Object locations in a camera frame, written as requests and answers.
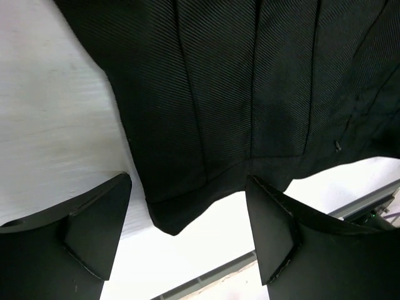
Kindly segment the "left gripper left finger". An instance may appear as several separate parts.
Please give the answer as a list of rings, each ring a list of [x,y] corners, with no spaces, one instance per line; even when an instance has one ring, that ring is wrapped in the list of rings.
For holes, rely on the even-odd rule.
[[[132,182],[94,189],[1,226],[1,299],[99,299],[109,280]]]

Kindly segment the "black skirt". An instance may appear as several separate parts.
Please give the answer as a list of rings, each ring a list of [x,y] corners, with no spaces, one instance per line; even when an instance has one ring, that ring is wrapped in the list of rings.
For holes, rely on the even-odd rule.
[[[398,1],[57,1],[115,95],[152,223],[255,175],[399,157]]]

